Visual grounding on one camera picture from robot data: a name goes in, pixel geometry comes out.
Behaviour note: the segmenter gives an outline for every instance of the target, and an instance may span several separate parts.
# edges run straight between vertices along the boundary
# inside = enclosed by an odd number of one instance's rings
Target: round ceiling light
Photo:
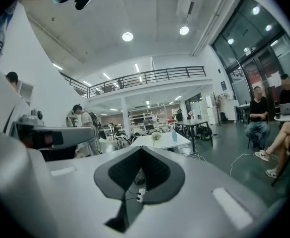
[[[126,32],[122,35],[122,39],[126,42],[130,42],[133,39],[133,34],[130,32]]]
[[[252,9],[252,13],[253,13],[254,15],[259,14],[259,12],[260,12],[260,7],[259,7],[259,6],[255,6],[255,7]]]
[[[189,28],[187,26],[183,26],[182,28],[180,28],[179,33],[181,35],[186,35],[189,32]]]
[[[268,32],[268,31],[270,31],[272,29],[272,26],[271,25],[267,25],[266,26],[266,28],[265,28],[265,30]]]

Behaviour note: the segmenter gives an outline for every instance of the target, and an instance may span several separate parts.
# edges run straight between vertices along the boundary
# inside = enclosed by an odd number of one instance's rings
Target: black metal railing
[[[192,77],[206,77],[206,73],[203,66],[189,66],[189,67],[177,67],[168,69],[150,70],[145,72],[139,72],[136,74],[118,77],[108,80],[104,83],[93,85],[88,88],[87,97],[93,97],[96,95],[143,85],[154,82],[161,82],[166,80],[181,79]]]
[[[84,85],[83,83],[63,74],[62,72],[59,72],[67,82],[69,82],[70,86],[73,86],[75,91],[79,93],[82,97],[84,98],[89,98],[88,97],[88,89],[89,87]]]

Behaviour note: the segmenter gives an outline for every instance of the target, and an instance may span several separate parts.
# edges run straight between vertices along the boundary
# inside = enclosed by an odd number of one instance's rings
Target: balcony railing
[[[150,70],[128,76],[118,77],[104,83],[93,85],[88,88],[88,98],[138,85],[194,77],[206,77],[203,66]]]

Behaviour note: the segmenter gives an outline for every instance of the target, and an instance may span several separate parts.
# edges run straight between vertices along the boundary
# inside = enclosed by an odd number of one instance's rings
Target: jeans
[[[261,133],[261,138],[255,134],[256,132]],[[263,146],[265,140],[270,135],[270,128],[266,121],[251,121],[245,131],[246,136],[252,141],[253,145]]]

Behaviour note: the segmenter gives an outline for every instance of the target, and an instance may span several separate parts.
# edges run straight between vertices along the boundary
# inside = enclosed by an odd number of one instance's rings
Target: black cable
[[[131,192],[129,189],[127,189],[131,194],[137,194],[137,195],[140,195],[139,192]]]
[[[140,199],[140,198],[139,197],[132,197],[132,198],[126,199],[125,201],[130,200],[130,199]]]

